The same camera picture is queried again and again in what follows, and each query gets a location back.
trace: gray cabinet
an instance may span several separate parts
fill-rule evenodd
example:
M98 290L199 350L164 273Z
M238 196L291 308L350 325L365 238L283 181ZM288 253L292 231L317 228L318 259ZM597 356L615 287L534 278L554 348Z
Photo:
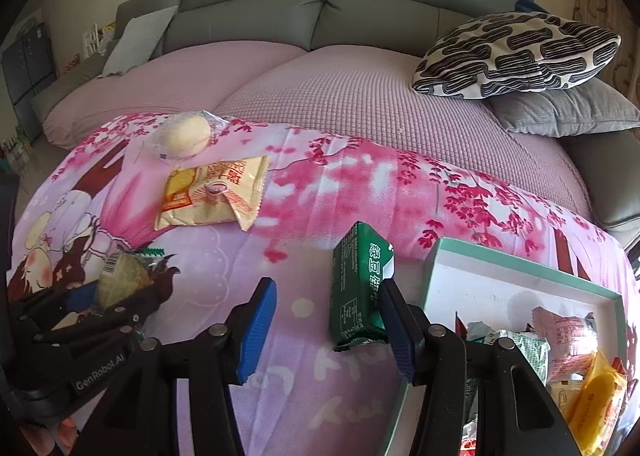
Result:
M31 99L56 79L44 24L31 28L2 53L2 71L15 116L30 141L42 132Z

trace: nutrition label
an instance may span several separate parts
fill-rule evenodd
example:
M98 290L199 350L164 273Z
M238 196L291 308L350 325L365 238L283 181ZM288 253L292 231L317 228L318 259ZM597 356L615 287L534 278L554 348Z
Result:
M348 336L362 328L362 314L358 313L358 300L351 299L340 306L340 333Z

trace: box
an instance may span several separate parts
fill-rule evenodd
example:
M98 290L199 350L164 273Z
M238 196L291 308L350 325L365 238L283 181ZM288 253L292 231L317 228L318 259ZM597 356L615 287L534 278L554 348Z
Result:
M386 341L378 287L394 274L394 250L371 226L356 222L334 248L329 332L336 351Z
M453 331L456 312L465 323L482 321L496 329L523 331L536 306L563 316L584 317L593 311L598 345L607 359L617 356L626 362L620 294L485 246L439 239L424 263L422 295L414 304L430 322ZM402 382L379 456L409 454L423 397L424 387Z

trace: barcode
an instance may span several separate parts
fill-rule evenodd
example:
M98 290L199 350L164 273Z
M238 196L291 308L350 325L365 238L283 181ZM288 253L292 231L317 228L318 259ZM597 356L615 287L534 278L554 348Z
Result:
M118 258L120 257L119 252L115 252L114 254L110 254L107 258L107 262L104 263L104 268L102 271L105 274L115 274L116 266L118 266Z

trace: sofa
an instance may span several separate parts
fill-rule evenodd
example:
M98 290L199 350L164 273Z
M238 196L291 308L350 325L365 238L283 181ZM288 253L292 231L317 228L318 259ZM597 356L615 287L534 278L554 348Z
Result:
M629 131L557 140L505 131L478 100L410 88L430 45L470 18L518 0L129 0L127 23L178 11L157 57L123 77L96 78L94 55L33 100L47 137L68 149L132 111L209 110L364 136L483 171L594 221L631 249L640 187L628 174Z

